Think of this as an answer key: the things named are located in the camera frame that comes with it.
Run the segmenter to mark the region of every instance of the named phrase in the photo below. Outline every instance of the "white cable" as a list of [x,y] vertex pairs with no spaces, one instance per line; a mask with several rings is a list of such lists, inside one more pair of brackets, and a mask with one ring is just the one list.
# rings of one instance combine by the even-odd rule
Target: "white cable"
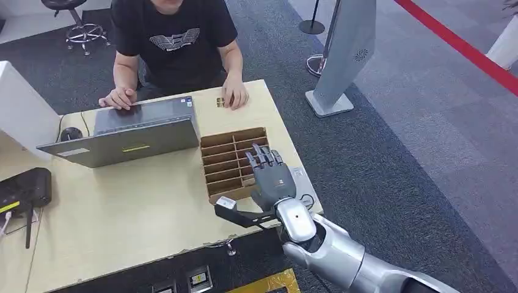
[[4,223],[4,226],[2,227],[2,230],[0,231],[0,237],[5,235],[5,229],[7,228],[7,224],[9,224],[9,220],[11,219],[11,215],[12,215],[11,211],[6,212],[6,214],[5,214],[5,223]]

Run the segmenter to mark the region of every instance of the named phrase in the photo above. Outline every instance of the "yellow sticker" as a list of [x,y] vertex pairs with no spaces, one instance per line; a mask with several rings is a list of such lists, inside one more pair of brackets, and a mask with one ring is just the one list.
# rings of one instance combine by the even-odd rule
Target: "yellow sticker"
[[150,146],[142,145],[142,146],[137,146],[137,147],[132,147],[132,148],[125,148],[124,150],[122,150],[122,152],[127,153],[129,151],[138,151],[138,150],[143,150],[144,148],[150,148]]
[[15,207],[17,207],[19,205],[20,205],[19,201],[16,201],[16,202],[14,202],[12,204],[8,204],[7,206],[4,206],[3,208],[0,208],[0,213],[8,211],[10,209],[13,209],[13,208],[15,208]]

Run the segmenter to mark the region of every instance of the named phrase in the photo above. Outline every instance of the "cardboard organizer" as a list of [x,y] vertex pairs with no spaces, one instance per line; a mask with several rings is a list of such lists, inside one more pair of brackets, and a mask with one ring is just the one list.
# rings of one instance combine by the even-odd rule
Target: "cardboard organizer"
[[233,200],[249,197],[255,188],[255,180],[245,152],[255,154],[253,143],[260,147],[269,146],[266,128],[216,134],[200,140],[210,203],[215,204],[223,195]]

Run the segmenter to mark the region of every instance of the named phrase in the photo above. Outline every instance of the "laptop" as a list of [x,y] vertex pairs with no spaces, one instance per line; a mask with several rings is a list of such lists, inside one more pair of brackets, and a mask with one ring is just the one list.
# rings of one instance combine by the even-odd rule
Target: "laptop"
[[135,104],[131,110],[103,109],[93,136],[37,146],[38,150],[95,168],[200,144],[190,96]]

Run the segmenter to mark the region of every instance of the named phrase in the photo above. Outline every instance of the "person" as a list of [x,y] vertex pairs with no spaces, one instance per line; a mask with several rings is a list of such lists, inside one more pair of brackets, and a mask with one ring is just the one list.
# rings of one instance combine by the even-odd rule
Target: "person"
[[224,0],[113,0],[111,17],[115,88],[101,107],[129,110],[137,100],[220,86],[225,107],[247,103],[238,33]]

